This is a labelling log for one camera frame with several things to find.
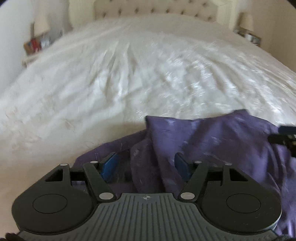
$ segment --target lampshade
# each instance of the lampshade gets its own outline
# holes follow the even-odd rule
[[[34,36],[39,37],[50,31],[50,26],[47,21],[47,15],[38,14],[35,18]]]
[[[253,16],[250,13],[245,12],[242,14],[240,27],[251,32],[254,31]]]

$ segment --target purple garment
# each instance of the purple garment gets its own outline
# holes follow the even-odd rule
[[[169,192],[177,196],[185,183],[174,167],[174,155],[190,161],[226,162],[244,171],[281,198],[283,214],[276,233],[296,237],[296,162],[283,146],[267,137],[277,127],[245,110],[197,120],[146,117],[146,130],[103,144],[77,158],[74,166],[120,153],[110,184],[117,194]]]

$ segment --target gray ribbed plate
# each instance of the gray ribbed plate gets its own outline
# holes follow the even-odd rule
[[[83,225],[59,235],[35,235],[27,241],[269,241],[272,231],[252,236],[230,234],[208,223],[194,204],[177,201],[172,194],[122,194],[102,203]]]

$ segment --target purple satin fabric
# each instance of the purple satin fabric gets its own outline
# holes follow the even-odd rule
[[[296,160],[283,146],[270,145],[267,137],[277,127],[245,110],[196,120],[146,117],[146,130],[103,144],[77,158],[74,167],[110,152],[120,164],[110,183],[121,193],[169,192],[177,196],[184,182],[174,167],[174,155],[190,161],[226,162],[244,171],[281,198],[283,214],[275,232],[296,237]]]

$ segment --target beige headboard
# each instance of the beige headboard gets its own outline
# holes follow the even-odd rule
[[[233,29],[237,0],[69,0],[73,28],[102,18],[153,13],[178,13]]]

